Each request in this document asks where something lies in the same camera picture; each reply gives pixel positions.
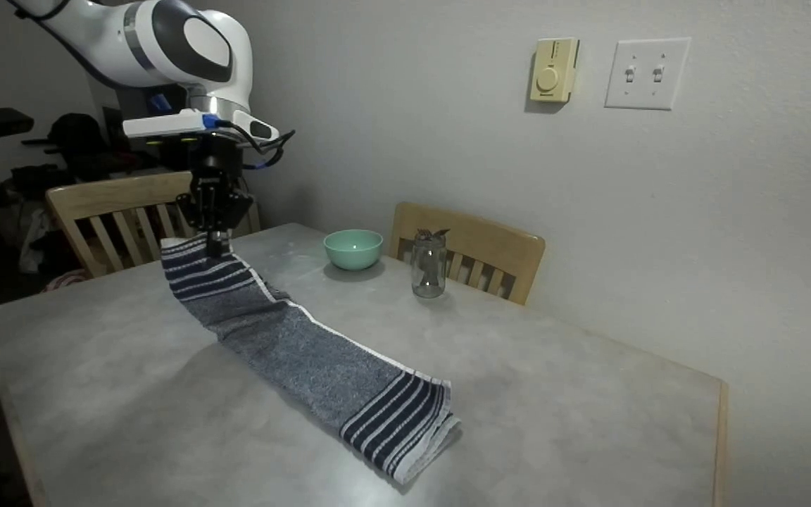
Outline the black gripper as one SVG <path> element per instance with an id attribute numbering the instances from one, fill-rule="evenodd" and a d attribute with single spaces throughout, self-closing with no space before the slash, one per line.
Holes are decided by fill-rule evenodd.
<path id="1" fill-rule="evenodd" d="M 239 193 L 243 151 L 229 139 L 203 139 L 191 156 L 185 215 L 203 232 L 205 258 L 232 253 L 232 228 L 243 222 L 250 197 Z"/>

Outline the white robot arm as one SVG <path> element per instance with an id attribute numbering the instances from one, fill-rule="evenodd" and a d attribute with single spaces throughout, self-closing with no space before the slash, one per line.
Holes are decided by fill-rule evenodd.
<path id="1" fill-rule="evenodd" d="M 109 87 L 180 87 L 172 113 L 125 122 L 127 139 L 191 135 L 199 144 L 184 211 L 212 258 L 229 253 L 229 234 L 250 200 L 237 193 L 243 146 L 279 139 L 250 111 L 254 53 L 247 28 L 189 0 L 9 0 L 23 20 L 51 34 L 85 72 Z"/>

